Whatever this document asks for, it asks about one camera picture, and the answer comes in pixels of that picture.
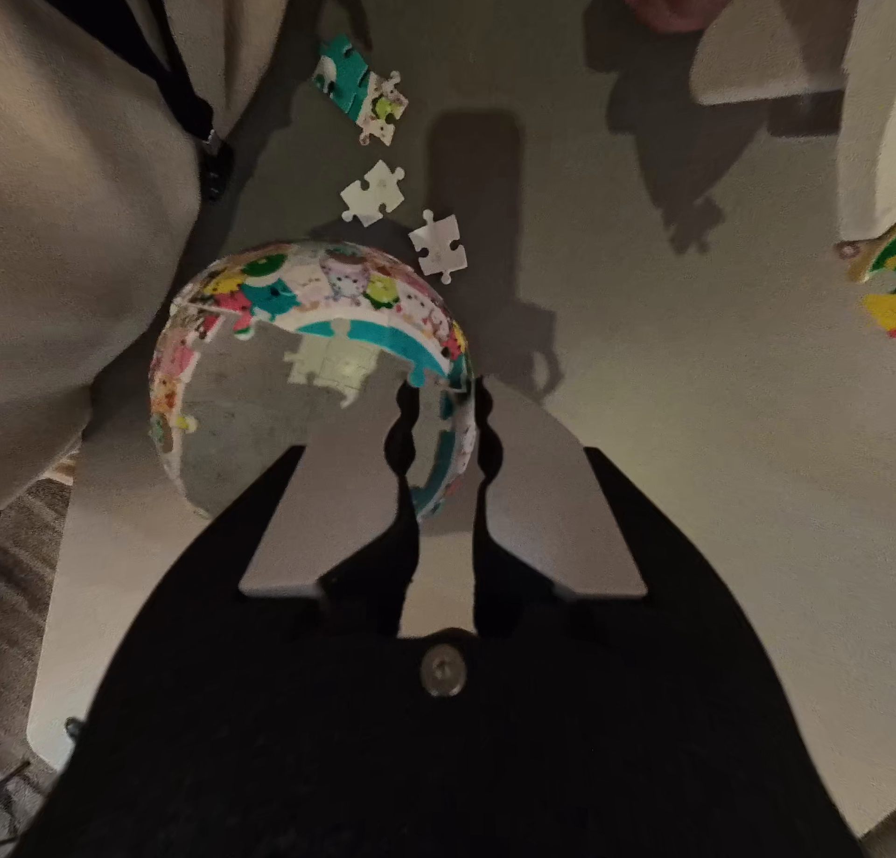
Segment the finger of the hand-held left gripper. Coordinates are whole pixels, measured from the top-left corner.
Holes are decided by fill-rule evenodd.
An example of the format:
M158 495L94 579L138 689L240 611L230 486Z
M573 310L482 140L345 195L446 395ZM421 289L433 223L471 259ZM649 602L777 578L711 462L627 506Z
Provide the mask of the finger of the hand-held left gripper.
M861 242L895 220L895 0L857 0L844 71L838 237Z
M858 0L730 0L700 38L692 98L724 105L841 91Z

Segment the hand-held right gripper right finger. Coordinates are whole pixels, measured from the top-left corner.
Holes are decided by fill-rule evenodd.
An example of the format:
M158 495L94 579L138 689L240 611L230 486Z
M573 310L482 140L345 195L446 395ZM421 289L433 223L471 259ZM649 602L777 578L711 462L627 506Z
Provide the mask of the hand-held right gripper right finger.
M574 628L591 606L648 587L580 441L537 402L476 382L476 633Z

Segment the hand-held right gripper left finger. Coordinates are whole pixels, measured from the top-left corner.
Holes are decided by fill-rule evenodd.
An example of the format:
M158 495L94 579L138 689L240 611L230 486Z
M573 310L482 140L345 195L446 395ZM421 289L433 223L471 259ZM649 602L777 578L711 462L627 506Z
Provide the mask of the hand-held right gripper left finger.
M313 598L330 628L399 631L420 557L407 481L420 392L386 382L322 419L239 584L257 598Z

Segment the colourful puzzle ball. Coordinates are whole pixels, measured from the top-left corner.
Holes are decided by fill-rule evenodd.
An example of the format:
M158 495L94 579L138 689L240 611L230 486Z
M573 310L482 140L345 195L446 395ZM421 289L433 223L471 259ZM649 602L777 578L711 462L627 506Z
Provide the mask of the colourful puzzle ball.
M150 435L196 512L218 515L284 450L375 386L420 389L433 420L433 516L476 443L469 342L403 261L344 240L262 245L216 259L172 299L149 371Z

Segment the pale puzzle piece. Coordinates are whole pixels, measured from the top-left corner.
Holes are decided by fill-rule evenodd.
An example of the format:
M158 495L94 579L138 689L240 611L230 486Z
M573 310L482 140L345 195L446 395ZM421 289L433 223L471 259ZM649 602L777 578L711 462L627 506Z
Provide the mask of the pale puzzle piece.
M835 246L837 257L848 264L847 277L858 284L866 284L880 274L895 273L895 225L879 237L860 241L845 241ZM890 338L895 337L895 290L887 293L868 293L862 304L877 326Z

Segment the white joined puzzle pieces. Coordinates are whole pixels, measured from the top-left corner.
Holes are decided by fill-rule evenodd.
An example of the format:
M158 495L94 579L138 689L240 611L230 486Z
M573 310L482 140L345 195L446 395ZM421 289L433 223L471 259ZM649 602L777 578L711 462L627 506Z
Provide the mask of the white joined puzzle pieces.
M444 285L450 285L453 274L468 267L457 217L451 214L437 219L431 209L424 209L422 217L423 225L409 233L420 270L428 277L438 275Z

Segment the white puzzle piece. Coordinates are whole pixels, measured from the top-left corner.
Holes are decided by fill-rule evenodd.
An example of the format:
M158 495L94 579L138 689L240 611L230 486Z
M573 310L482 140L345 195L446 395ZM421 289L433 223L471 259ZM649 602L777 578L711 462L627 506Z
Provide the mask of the white puzzle piece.
M383 160L376 162L362 180L355 180L341 192L346 209L342 220L357 221L364 227L375 224L404 202L399 183L405 177L402 167L391 169Z

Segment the colourful joined puzzle pieces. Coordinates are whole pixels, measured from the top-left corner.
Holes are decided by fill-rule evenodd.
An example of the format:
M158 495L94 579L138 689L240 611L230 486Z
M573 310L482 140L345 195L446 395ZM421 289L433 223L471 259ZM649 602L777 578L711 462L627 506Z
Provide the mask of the colourful joined puzzle pieces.
M400 92L401 75L388 77L372 71L346 35L336 35L319 45L313 82L359 129L359 142L372 138L392 144L396 123L409 105Z

